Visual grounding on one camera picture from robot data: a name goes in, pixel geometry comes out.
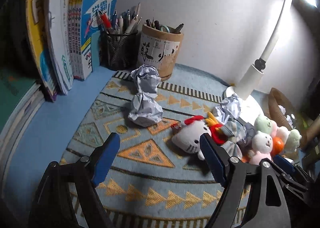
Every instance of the blue book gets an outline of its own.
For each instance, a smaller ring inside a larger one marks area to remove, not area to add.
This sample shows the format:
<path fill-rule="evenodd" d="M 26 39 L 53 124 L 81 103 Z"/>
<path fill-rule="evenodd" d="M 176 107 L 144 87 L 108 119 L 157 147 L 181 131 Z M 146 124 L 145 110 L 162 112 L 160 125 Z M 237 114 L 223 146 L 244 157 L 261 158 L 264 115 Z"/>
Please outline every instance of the blue book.
<path fill-rule="evenodd" d="M 85 80 L 92 72 L 91 35 L 99 30 L 98 10 L 106 13 L 111 20 L 117 0 L 76 0 L 78 14 L 78 66 L 80 78 Z"/>

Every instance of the blue gripper pad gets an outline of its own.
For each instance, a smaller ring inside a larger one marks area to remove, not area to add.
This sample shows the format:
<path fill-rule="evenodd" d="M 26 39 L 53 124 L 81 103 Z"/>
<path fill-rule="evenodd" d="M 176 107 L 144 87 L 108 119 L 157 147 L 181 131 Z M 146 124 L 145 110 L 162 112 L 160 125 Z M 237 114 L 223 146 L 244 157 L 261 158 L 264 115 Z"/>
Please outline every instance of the blue gripper pad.
<path fill-rule="evenodd" d="M 282 156 L 276 155 L 273 158 L 273 163 L 275 163 L 288 175 L 292 175 L 294 173 L 294 165 L 292 165 L 288 160 L 284 159 Z"/>
<path fill-rule="evenodd" d="M 95 187 L 106 179 L 113 160 L 120 148 L 120 136 L 116 133 L 111 133 L 102 147 L 104 147 L 104 150 L 94 166 L 94 174 L 91 179 Z"/>
<path fill-rule="evenodd" d="M 200 136 L 200 149 L 211 170 L 214 180 L 220 183 L 222 187 L 226 187 L 227 178 L 225 175 L 224 166 L 219 157 L 217 156 L 215 150 L 212 148 L 210 141 L 206 138 L 204 134 Z"/>

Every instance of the black mesh pen holder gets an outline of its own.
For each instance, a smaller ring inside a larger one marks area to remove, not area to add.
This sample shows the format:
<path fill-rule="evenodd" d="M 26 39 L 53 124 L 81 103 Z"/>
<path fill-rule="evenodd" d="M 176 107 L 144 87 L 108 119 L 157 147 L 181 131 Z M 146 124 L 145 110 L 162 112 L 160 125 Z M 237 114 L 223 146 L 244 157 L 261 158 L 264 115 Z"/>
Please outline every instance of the black mesh pen holder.
<path fill-rule="evenodd" d="M 113 71 L 125 70 L 136 65 L 138 50 L 136 35 L 100 34 L 101 62 Z"/>

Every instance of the desk lamp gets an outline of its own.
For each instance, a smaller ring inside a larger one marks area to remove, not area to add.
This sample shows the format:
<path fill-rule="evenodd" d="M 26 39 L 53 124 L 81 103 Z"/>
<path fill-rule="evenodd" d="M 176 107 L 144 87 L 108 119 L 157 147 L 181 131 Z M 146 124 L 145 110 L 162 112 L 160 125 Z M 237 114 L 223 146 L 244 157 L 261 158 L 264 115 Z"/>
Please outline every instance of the desk lamp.
<path fill-rule="evenodd" d="M 316 0 L 305 1 L 317 8 Z M 258 86 L 264 74 L 262 70 L 265 69 L 266 62 L 279 39 L 281 23 L 283 18 L 288 15 L 291 4 L 292 0 L 284 0 L 278 22 L 262 55 L 255 61 L 254 64 L 251 64 L 239 83 L 235 87 L 228 87 L 224 93 L 225 97 L 230 97 L 232 94 L 236 93 L 240 98 L 243 99 L 240 118 L 244 122 L 249 122 L 252 125 L 254 124 L 257 116 L 263 113 L 263 111 L 258 102 L 250 94 Z"/>

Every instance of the screw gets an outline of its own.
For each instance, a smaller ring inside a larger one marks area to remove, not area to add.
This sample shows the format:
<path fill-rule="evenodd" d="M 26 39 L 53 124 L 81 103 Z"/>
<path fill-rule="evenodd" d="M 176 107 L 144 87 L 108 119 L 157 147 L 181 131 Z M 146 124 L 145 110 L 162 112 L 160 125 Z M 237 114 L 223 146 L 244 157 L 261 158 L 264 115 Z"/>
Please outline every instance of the screw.
<path fill-rule="evenodd" d="M 88 162 L 89 161 L 89 157 L 85 155 L 85 156 L 81 157 L 80 161 L 82 163 Z"/>
<path fill-rule="evenodd" d="M 237 157 L 233 156 L 233 157 L 230 158 L 230 161 L 231 161 L 232 163 L 238 163 L 238 162 L 239 162 L 239 159 L 238 159 Z"/>
<path fill-rule="evenodd" d="M 270 167 L 270 164 L 269 164 L 269 162 L 267 162 L 267 161 L 264 161 L 264 162 L 262 163 L 262 165 L 263 165 L 264 167 L 266 167 L 266 168 L 269 168 L 269 167 Z"/>

